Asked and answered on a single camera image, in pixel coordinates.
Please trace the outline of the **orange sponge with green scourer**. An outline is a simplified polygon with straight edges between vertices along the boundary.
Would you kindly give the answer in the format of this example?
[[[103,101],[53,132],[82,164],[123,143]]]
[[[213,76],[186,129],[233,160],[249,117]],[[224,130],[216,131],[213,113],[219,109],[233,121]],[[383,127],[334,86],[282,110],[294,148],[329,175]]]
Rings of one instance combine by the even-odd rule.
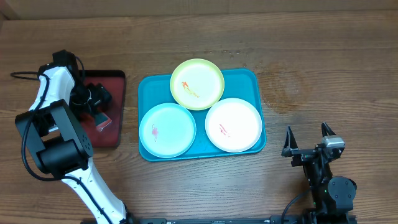
[[[104,112],[94,116],[96,130],[102,132],[105,127],[112,123],[112,119]]]

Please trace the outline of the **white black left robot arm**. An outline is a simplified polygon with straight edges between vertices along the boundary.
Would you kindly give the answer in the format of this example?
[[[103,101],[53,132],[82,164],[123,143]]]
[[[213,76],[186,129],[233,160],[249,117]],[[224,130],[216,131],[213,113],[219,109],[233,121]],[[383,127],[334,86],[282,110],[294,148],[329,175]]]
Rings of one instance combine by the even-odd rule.
[[[40,82],[37,97],[15,118],[22,163],[43,182],[62,181],[84,202],[95,223],[137,223],[98,172],[96,147],[118,146],[123,118],[125,74],[84,69],[73,53],[53,53],[37,72],[11,76]]]

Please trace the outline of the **yellow-green plate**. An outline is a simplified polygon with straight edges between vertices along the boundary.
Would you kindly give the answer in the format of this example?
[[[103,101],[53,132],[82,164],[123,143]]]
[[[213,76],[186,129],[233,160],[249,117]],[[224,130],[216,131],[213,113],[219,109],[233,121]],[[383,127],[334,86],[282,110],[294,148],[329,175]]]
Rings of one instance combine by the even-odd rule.
[[[205,110],[217,103],[224,92],[224,76],[211,61],[193,58],[178,65],[170,78],[174,100],[189,110]]]

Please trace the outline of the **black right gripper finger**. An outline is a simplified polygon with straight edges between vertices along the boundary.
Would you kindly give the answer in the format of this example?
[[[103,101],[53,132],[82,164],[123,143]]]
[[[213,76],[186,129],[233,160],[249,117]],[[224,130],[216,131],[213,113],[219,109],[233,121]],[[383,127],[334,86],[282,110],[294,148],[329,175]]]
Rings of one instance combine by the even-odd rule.
[[[285,139],[284,149],[298,149],[297,142],[294,138],[294,134],[289,125],[287,126],[287,130],[286,130],[286,139]]]
[[[326,122],[322,122],[321,130],[323,137],[335,135],[335,132],[329,127],[329,125]]]

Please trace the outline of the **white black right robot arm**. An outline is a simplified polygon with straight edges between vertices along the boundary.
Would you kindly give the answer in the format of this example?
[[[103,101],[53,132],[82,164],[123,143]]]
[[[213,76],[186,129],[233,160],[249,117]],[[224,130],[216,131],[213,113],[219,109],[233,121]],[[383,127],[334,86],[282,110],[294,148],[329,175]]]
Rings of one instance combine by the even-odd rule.
[[[354,208],[356,196],[355,181],[334,176],[329,163],[339,159],[345,149],[343,138],[327,125],[321,125],[322,141],[313,149],[299,149],[291,127],[286,130],[283,157],[291,157],[293,167],[302,167],[308,179],[309,189],[296,196],[285,207],[280,217],[281,223],[356,223],[356,217],[348,215]],[[298,200],[311,194],[313,208],[304,210],[297,217],[286,217],[288,209]]]

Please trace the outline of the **light blue plate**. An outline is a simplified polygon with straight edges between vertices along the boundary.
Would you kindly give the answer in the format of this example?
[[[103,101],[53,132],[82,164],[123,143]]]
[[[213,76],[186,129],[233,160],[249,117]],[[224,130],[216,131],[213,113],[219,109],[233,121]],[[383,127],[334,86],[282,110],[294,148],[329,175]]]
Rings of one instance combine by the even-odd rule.
[[[176,103],[162,103],[144,115],[139,125],[139,139],[153,156],[170,159],[190,148],[196,131],[191,112]]]

